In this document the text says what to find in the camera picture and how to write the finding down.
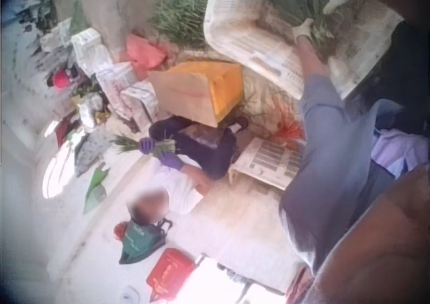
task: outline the child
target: child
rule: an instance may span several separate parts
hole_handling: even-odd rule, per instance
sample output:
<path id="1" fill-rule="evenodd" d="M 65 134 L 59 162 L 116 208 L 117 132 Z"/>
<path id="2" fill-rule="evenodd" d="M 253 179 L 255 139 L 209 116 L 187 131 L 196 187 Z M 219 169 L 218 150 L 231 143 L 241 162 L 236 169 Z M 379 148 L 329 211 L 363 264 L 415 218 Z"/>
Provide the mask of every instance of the child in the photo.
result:
<path id="1" fill-rule="evenodd" d="M 179 132 L 193 123 L 179 116 L 158 121 L 149 128 L 150 137 L 140 140 L 140 151 L 145 155 L 154 149 L 156 141 L 165 138 L 175 141 L 180 154 L 162 153 L 150 185 L 128 205 L 130 216 L 137 224 L 156 223 L 169 211 L 180 215 L 189 213 L 209 192 L 213 181 L 225 176 L 234 154 L 235 135 L 248 127 L 245 117 L 235 119 L 224 130 L 217 148 L 211 149 Z"/>

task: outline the basket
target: basket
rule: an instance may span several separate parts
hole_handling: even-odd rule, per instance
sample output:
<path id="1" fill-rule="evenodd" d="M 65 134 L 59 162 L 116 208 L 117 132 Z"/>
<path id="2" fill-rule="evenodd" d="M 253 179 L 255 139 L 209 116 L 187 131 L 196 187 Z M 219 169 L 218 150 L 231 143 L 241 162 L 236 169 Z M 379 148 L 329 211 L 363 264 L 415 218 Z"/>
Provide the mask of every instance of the basket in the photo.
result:
<path id="1" fill-rule="evenodd" d="M 300 99 L 303 78 L 294 47 L 256 24 L 264 5 L 264 0 L 208 0 L 204 20 L 206 41 L 213 49 Z M 265 16 L 265 20 L 277 29 L 286 24 L 275 11 Z M 354 90 L 388 50 L 391 34 L 401 20 L 396 12 L 381 3 L 363 4 L 356 23 L 329 59 L 331 79 L 341 98 Z"/>

